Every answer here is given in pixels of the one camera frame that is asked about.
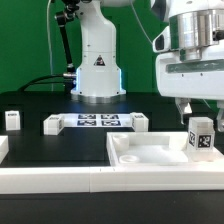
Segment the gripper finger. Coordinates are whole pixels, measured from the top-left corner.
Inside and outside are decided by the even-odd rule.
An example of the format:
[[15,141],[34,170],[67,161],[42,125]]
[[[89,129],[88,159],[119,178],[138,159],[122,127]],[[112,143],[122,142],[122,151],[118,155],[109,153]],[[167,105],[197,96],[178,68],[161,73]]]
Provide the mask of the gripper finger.
[[175,104],[180,113],[181,123],[184,123],[184,120],[192,114],[191,109],[191,99],[190,98],[176,98]]
[[224,131],[224,100],[217,101],[217,107],[219,108],[217,115],[217,128],[218,131]]

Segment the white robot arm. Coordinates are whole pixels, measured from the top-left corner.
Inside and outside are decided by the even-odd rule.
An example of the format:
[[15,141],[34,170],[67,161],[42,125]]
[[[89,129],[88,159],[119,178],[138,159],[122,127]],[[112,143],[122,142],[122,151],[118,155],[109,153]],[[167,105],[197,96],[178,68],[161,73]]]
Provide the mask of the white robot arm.
[[[73,97],[108,102],[125,93],[116,65],[116,28],[102,7],[132,5],[134,0],[63,0],[74,2],[66,17],[80,19],[82,63]],[[217,128],[224,132],[224,0],[150,0],[151,11],[168,25],[153,40],[156,82],[161,95],[173,97],[181,115],[192,99],[215,100]]]

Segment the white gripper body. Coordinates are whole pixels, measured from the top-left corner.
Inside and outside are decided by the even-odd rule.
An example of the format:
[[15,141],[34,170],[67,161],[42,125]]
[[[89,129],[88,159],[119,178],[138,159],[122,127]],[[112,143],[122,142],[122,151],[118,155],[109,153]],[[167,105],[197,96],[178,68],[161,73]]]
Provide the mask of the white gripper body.
[[224,59],[181,63],[177,53],[160,54],[156,81],[162,96],[224,100]]

